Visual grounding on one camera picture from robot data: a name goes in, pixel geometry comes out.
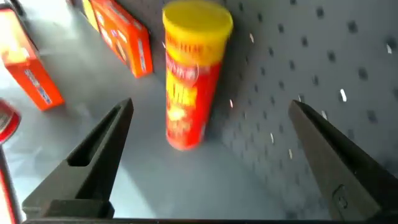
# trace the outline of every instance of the pringles can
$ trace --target pringles can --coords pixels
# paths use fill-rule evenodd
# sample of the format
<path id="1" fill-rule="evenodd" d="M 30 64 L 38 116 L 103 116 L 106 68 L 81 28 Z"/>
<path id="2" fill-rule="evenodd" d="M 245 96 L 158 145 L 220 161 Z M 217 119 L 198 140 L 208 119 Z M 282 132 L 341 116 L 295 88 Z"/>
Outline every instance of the pringles can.
<path id="1" fill-rule="evenodd" d="M 203 139 L 233 20 L 217 3 L 188 0 L 168 3 L 163 23 L 166 137 L 184 151 Z"/>

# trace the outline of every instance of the yellow plastic cap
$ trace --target yellow plastic cap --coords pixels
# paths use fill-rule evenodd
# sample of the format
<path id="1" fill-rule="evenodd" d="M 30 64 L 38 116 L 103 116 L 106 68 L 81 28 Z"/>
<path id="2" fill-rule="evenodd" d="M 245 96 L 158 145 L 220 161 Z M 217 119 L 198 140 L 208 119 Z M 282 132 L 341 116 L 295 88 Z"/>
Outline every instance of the yellow plastic cap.
<path id="1" fill-rule="evenodd" d="M 231 14 L 217 3 L 204 0 L 172 1 L 163 8 L 167 32 L 179 39 L 227 39 L 233 28 Z"/>

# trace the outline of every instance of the red box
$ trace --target red box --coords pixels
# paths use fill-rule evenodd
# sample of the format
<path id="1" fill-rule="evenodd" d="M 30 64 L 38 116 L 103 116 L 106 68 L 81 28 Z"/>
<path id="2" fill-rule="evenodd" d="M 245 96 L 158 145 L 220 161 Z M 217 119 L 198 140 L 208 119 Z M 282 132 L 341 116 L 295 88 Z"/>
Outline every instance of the red box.
<path id="1" fill-rule="evenodd" d="M 153 72 L 148 30 L 113 0 L 92 0 L 99 32 L 139 78 Z"/>
<path id="2" fill-rule="evenodd" d="M 36 49 L 24 32 L 15 12 L 0 10 L 0 53 L 10 74 L 40 110 L 64 103 L 64 100 L 36 56 Z"/>

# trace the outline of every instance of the gray surface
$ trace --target gray surface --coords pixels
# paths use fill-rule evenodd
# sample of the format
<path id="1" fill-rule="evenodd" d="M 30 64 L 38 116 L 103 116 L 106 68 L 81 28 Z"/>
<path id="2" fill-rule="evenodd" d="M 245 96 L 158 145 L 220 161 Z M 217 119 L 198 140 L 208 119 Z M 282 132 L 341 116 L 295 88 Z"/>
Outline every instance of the gray surface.
<path id="1" fill-rule="evenodd" d="M 161 9 L 169 1 L 118 1 L 160 45 Z M 324 111 L 342 133 L 398 176 L 397 1 L 217 2 L 231 11 L 234 32 L 210 124 L 288 217 L 328 218 L 287 114 L 293 99 Z M 388 52 L 387 44 L 395 48 Z M 341 89 L 347 102 L 341 100 Z"/>
<path id="2" fill-rule="evenodd" d="M 81 14 L 63 1 L 22 2 L 67 103 L 38 111 L 1 67 L 0 96 L 22 113 L 3 145 L 20 202 L 108 110 L 132 97 L 134 116 L 111 195 L 115 217 L 284 218 L 282 205 L 220 143 L 207 141 L 192 152 L 167 144 L 164 84 L 154 75 L 134 79 Z"/>

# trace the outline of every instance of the gray pegboard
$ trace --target gray pegboard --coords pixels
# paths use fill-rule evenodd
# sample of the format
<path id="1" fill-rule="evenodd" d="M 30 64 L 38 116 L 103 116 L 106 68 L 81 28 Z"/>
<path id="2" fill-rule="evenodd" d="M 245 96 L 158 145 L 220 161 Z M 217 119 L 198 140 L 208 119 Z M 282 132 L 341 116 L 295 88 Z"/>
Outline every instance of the gray pegboard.
<path id="1" fill-rule="evenodd" d="M 164 69 L 164 1 L 119 2 L 151 30 L 155 69 Z M 218 2 L 231 11 L 234 32 L 211 131 L 280 198 L 288 217 L 328 218 L 287 114 L 293 99 L 398 176 L 397 1 Z"/>

